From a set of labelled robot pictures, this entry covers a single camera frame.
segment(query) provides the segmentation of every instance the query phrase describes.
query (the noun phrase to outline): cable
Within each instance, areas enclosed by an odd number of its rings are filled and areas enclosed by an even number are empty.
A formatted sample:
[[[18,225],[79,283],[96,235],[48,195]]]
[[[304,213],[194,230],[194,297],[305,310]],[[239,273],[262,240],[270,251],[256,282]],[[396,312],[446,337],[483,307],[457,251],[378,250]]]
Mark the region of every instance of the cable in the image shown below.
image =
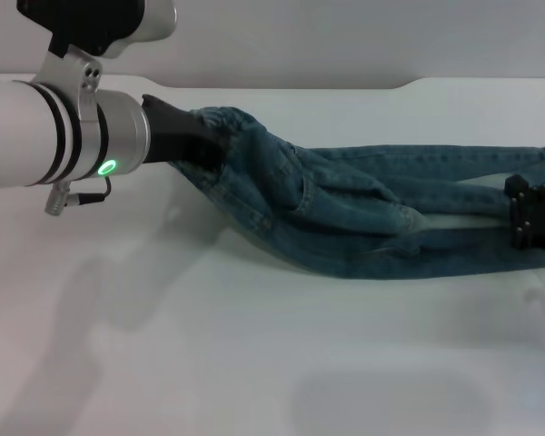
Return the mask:
[[[111,194],[111,190],[113,189],[112,186],[111,186],[111,179],[109,177],[105,177],[105,182],[107,183],[107,191],[105,191],[105,198],[107,198],[109,196],[109,194]]]

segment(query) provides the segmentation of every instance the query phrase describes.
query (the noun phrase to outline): denim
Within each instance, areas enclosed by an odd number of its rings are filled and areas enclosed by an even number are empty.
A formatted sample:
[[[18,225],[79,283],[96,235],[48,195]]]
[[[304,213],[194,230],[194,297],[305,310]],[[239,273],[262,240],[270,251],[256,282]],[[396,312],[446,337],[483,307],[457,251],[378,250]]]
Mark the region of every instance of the denim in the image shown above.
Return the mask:
[[[306,269],[410,279],[545,267],[545,251],[510,247],[502,187],[476,182],[518,173],[531,186],[545,183],[545,148],[304,149],[238,109],[193,114],[222,139],[222,169],[173,166],[245,232]],[[432,216],[502,225],[436,228]]]

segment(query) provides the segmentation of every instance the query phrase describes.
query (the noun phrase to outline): silver cylindrical joint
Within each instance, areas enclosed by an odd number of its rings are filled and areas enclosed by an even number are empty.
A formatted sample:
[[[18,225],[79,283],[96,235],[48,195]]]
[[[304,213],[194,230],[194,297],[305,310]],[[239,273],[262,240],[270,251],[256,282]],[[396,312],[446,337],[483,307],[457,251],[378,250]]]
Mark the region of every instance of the silver cylindrical joint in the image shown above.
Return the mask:
[[[116,91],[97,93],[107,124],[109,143],[101,166],[93,177],[127,174],[145,160],[151,140],[142,106],[132,96]]]

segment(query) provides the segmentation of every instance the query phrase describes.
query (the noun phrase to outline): robot end effector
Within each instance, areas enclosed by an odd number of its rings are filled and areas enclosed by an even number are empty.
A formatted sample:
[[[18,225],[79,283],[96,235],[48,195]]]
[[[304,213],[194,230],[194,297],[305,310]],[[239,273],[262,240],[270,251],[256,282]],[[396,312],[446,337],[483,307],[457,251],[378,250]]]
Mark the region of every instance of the robot end effector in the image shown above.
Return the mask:
[[[97,56],[169,36],[172,0],[18,0],[18,10],[53,33],[29,83],[0,81],[0,188],[51,184],[45,211],[100,203],[108,177],[142,164],[187,161],[214,169],[218,140],[184,111],[151,96],[99,90]],[[105,194],[75,194],[71,182],[107,179]]]

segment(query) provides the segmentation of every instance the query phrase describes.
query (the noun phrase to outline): white wall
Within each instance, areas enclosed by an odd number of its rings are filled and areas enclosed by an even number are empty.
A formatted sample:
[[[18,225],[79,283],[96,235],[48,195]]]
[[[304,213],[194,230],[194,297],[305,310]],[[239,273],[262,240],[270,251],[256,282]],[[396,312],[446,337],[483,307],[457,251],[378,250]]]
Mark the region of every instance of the white wall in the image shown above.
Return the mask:
[[[107,71],[164,84],[390,87],[423,76],[545,77],[545,0],[176,0],[175,35]],[[48,33],[0,0],[0,72]]]

